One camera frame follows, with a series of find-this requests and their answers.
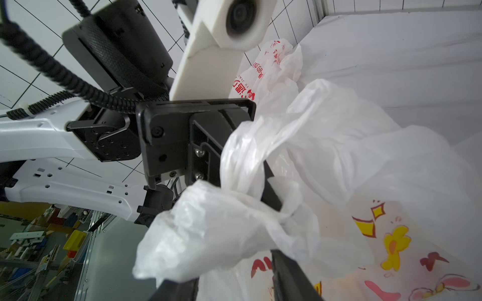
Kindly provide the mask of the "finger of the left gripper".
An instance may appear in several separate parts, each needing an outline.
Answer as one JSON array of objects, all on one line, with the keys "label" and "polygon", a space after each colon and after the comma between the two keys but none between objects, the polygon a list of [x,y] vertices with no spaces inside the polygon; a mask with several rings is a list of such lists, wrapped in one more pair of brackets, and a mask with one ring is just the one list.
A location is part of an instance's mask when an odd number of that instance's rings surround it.
[{"label": "finger of the left gripper", "polygon": [[274,177],[274,174],[269,167],[267,161],[263,162],[264,167],[264,190],[262,193],[261,201],[266,204],[268,207],[272,208],[275,211],[280,211],[282,208],[282,202],[278,198],[276,192],[274,191],[273,187],[269,183],[269,180]]}]

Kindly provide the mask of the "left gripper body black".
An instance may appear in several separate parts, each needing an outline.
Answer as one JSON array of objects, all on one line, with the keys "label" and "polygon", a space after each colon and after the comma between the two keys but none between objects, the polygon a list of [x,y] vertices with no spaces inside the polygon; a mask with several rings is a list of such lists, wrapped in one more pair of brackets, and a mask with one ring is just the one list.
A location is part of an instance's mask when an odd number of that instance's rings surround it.
[{"label": "left gripper body black", "polygon": [[136,121],[144,174],[150,188],[185,177],[220,186],[220,160],[228,138],[254,120],[256,104],[247,99],[191,100],[138,105]]}]

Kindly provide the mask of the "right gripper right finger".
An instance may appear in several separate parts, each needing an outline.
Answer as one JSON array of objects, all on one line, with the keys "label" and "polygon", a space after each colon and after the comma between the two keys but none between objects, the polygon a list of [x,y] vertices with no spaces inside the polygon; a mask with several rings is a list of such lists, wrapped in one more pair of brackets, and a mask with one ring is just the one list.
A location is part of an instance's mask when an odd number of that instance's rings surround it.
[{"label": "right gripper right finger", "polygon": [[323,301],[297,262],[278,250],[271,254],[275,300]]}]

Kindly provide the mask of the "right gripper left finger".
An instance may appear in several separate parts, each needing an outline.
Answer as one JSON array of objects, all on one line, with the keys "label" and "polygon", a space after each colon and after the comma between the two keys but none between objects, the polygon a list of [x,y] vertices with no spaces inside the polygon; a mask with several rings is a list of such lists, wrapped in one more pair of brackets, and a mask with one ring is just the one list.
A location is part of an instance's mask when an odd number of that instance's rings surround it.
[{"label": "right gripper left finger", "polygon": [[198,282],[199,278],[183,283],[164,280],[149,301],[196,301]]}]

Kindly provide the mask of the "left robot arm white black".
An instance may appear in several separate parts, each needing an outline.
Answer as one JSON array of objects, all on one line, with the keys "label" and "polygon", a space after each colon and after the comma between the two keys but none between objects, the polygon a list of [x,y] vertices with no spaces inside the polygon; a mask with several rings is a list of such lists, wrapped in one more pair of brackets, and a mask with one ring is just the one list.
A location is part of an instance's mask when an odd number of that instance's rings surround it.
[{"label": "left robot arm white black", "polygon": [[149,226],[171,209],[165,181],[220,185],[220,159],[256,104],[230,89],[245,52],[266,34],[275,1],[175,1],[188,37],[173,61],[138,1],[114,1],[63,35],[90,84],[10,19],[1,41],[61,91],[1,118],[1,200],[62,204]]}]

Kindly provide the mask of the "white printed plastic bag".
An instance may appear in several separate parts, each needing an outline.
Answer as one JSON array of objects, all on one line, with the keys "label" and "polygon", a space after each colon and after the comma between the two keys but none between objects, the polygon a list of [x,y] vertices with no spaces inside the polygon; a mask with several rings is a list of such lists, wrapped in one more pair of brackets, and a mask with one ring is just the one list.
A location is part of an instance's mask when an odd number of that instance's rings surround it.
[{"label": "white printed plastic bag", "polygon": [[[280,211],[261,201],[264,161]],[[481,299],[481,134],[450,144],[315,80],[234,131],[220,181],[154,219],[136,279],[199,278],[200,300],[273,300],[275,248],[326,300]]]}]

